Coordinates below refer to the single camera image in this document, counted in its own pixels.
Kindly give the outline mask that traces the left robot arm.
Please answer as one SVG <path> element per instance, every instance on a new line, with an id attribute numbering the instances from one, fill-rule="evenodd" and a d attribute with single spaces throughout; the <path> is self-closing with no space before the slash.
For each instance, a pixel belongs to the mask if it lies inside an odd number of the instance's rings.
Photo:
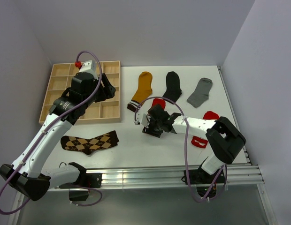
<path id="1" fill-rule="evenodd" d="M 87 181 L 86 169 L 74 162 L 45 171 L 43 166 L 65 133 L 85 114 L 93 103 L 115 96 L 115 87 L 105 74 L 79 72 L 49 109 L 46 120 L 29 146 L 12 164 L 3 164 L 0 175 L 17 191 L 37 201 L 59 185 L 82 187 Z"/>

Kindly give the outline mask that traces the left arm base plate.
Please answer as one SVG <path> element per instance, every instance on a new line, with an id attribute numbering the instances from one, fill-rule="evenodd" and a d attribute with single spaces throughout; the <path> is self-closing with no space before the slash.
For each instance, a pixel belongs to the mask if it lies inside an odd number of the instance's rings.
<path id="1" fill-rule="evenodd" d="M 60 188 L 85 187 L 85 188 L 100 188 L 102 183 L 102 173 L 86 173 L 81 176 L 79 181 L 74 183 L 66 183 L 60 185 Z"/>

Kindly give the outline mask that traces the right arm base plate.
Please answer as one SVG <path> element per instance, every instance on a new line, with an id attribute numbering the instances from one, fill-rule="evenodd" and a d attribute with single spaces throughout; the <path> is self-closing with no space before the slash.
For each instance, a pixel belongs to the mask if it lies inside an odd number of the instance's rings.
<path id="1" fill-rule="evenodd" d="M 190 184 L 191 185 L 198 185 L 198 184 L 211 184 L 215 176 L 217 175 L 218 170 L 210 175 L 203 171 L 202 169 L 192 169 L 189 170 L 189 177 L 190 177 Z M 184 170 L 184 175 L 181 178 L 181 181 L 184 182 L 186 185 L 187 183 L 187 178 L 186 178 L 186 170 Z M 216 183 L 224 183 L 225 182 L 225 175 L 224 172 L 221 171 L 220 175 L 217 177 Z"/>

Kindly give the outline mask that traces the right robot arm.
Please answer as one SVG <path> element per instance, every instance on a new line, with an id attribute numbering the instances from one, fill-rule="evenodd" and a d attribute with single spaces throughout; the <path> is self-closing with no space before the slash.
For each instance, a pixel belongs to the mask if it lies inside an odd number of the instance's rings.
<path id="1" fill-rule="evenodd" d="M 169 114 L 155 105 L 147 114 L 137 114 L 136 123 L 144 126 L 143 133 L 160 137 L 163 132 L 186 134 L 207 140 L 213 153 L 200 166 L 199 179 L 210 182 L 223 165 L 232 164 L 246 144 L 245 137 L 226 117 L 217 120 L 191 118 L 181 113 Z"/>

